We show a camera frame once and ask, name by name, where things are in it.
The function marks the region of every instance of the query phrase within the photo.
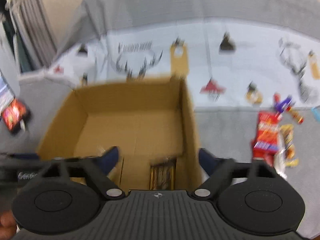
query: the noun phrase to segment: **open cardboard box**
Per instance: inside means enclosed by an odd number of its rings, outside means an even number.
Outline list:
[[[145,79],[81,87],[67,97],[39,149],[42,159],[99,155],[118,146],[113,181],[149,189],[150,162],[177,156],[176,189],[201,184],[197,131],[184,79]]]

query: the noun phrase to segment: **human hand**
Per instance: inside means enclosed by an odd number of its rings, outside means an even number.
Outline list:
[[[9,240],[15,235],[17,224],[12,211],[6,211],[0,215],[0,240]]]

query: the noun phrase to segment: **silver screw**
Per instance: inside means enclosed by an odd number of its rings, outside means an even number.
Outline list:
[[[207,197],[210,195],[210,191],[205,189],[205,188],[200,188],[200,189],[197,189],[195,191],[195,194],[198,196],[198,197]]]
[[[111,188],[107,190],[107,195],[110,197],[119,197],[122,194],[122,190],[118,188]]]

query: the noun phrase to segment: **striped gray curtain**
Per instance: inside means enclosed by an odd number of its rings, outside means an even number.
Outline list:
[[[34,69],[49,67],[57,46],[42,0],[24,0],[13,18],[21,39],[34,62]]]

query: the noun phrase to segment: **light blue object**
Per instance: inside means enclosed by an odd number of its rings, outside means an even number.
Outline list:
[[[314,118],[317,122],[320,122],[320,106],[311,108],[311,112],[313,113]]]

